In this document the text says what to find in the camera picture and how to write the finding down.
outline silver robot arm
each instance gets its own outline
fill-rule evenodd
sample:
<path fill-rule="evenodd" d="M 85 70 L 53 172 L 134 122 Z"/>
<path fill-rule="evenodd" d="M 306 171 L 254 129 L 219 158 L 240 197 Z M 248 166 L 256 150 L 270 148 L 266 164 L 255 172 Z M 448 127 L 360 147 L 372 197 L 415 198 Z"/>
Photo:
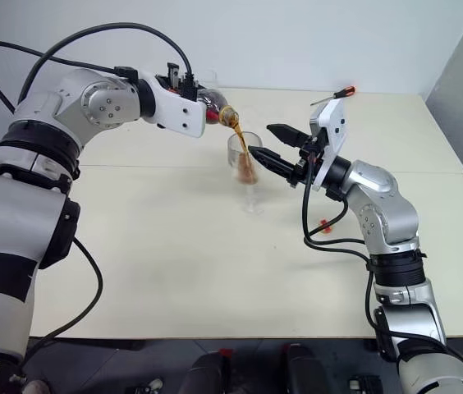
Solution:
<path fill-rule="evenodd" d="M 424 275 L 426 256 L 419 250 L 414 207 L 401 196 L 390 172 L 338 156 L 346 138 L 342 100 L 319 107 L 309 123 L 311 135 L 288 125 L 268 126 L 279 140 L 300 148 L 301 160 L 295 165 L 266 148 L 250 147 L 250 152 L 291 186 L 306 183 L 310 155 L 318 153 L 316 167 L 310 169 L 312 188 L 323 187 L 328 197 L 345 199 L 359 221 L 370 254 L 367 268 L 375 276 L 374 291 L 381 304 L 374 311 L 378 347 L 385 360 L 398 363 L 403 392 L 463 393 L 463 362 L 445 351 L 447 339 Z"/>
<path fill-rule="evenodd" d="M 22 361 L 36 273 L 71 247 L 80 206 L 68 194 L 84 146 L 141 117 L 198 137 L 205 110 L 144 71 L 128 80 L 75 70 L 54 91 L 21 102 L 0 141 L 0 364 Z"/>

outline cable connector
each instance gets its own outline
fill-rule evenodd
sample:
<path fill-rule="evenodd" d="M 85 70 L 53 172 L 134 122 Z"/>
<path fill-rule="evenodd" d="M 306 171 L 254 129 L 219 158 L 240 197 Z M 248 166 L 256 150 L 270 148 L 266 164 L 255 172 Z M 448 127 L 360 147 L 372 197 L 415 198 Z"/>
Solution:
<path fill-rule="evenodd" d="M 137 85 L 139 83 L 139 72 L 133 67 L 116 66 L 114 70 L 116 76 L 127 78 L 131 84 Z"/>
<path fill-rule="evenodd" d="M 343 201 L 346 198 L 346 194 L 337 185 L 327 187 L 326 196 L 334 201 Z"/>
<path fill-rule="evenodd" d="M 179 77 L 179 66 L 177 64 L 170 62 L 167 64 L 167 78 L 170 87 L 174 90 L 178 90 L 181 78 Z"/>
<path fill-rule="evenodd" d="M 181 97 L 191 101 L 197 101 L 197 84 L 195 83 L 195 76 L 192 73 L 187 72 L 184 75 Z"/>

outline clear plastic cup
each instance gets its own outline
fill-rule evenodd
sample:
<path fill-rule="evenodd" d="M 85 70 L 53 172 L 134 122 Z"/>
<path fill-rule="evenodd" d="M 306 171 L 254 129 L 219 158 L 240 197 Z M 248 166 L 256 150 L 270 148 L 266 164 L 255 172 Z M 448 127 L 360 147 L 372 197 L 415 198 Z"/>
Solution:
<path fill-rule="evenodd" d="M 260 137 L 255 133 L 243 131 L 245 147 L 263 146 Z M 228 163 L 233 169 L 233 177 L 245 187 L 244 210 L 249 213 L 261 213 L 259 207 L 259 191 L 257 183 L 259 182 L 260 166 L 251 156 L 244 152 L 241 140 L 238 134 L 232 135 L 228 139 Z"/>

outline white table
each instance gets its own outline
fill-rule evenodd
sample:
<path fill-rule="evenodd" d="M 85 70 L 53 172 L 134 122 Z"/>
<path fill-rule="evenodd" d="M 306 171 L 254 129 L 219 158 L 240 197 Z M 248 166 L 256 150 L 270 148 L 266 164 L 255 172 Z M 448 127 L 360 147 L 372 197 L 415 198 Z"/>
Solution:
<path fill-rule="evenodd" d="M 264 212 L 241 210 L 225 167 L 84 167 L 78 237 L 102 269 L 101 301 L 65 337 L 370 337 L 356 257 L 302 243 L 303 187 L 261 174 Z M 417 208 L 447 335 L 463 335 L 463 174 L 398 173 Z M 339 204 L 314 193 L 310 221 Z M 352 213 L 332 236 L 360 236 Z M 78 314 L 96 288 L 85 258 L 39 273 L 31 335 Z"/>
<path fill-rule="evenodd" d="M 264 127 L 284 122 L 308 132 L 314 92 L 225 89 L 245 130 L 295 162 L 297 150 Z M 357 94 L 346 100 L 342 156 L 395 173 L 420 215 L 425 269 L 448 335 L 463 335 L 463 166 L 420 97 Z M 264 211 L 241 209 L 231 179 L 231 132 L 209 126 L 194 140 L 136 122 L 95 137 L 80 158 L 71 197 L 82 213 L 78 237 L 103 271 L 104 293 L 64 337 L 371 337 L 364 319 L 367 273 L 357 258 L 302 243 L 302 187 L 261 172 Z M 314 193 L 310 220 L 339 204 Z M 349 213 L 332 236 L 360 236 Z M 77 315 L 96 289 L 72 249 L 39 272 L 31 335 Z"/>

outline brown liquid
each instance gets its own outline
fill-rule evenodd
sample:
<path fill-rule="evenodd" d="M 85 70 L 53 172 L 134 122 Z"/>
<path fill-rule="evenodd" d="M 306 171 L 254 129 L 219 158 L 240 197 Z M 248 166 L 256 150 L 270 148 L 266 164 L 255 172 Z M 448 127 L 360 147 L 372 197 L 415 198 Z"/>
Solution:
<path fill-rule="evenodd" d="M 242 135 L 239 123 L 233 127 L 233 130 L 237 133 L 237 137 L 239 137 L 239 141 L 241 142 L 242 150 L 244 152 L 239 155 L 239 162 L 237 165 L 237 169 L 239 170 L 239 182 L 246 185 L 253 185 L 257 183 L 258 178 L 255 173 L 254 165 L 251 162 L 250 153 L 248 152 L 245 137 Z"/>
<path fill-rule="evenodd" d="M 254 165 L 251 162 L 250 153 L 246 146 L 245 137 L 242 135 L 241 126 L 239 125 L 239 115 L 231 106 L 227 105 L 218 115 L 219 122 L 227 127 L 231 127 L 237 134 L 243 153 L 239 154 L 239 161 L 237 169 L 239 172 L 239 182 L 246 185 L 253 185 L 257 183 L 257 174 L 255 174 Z"/>

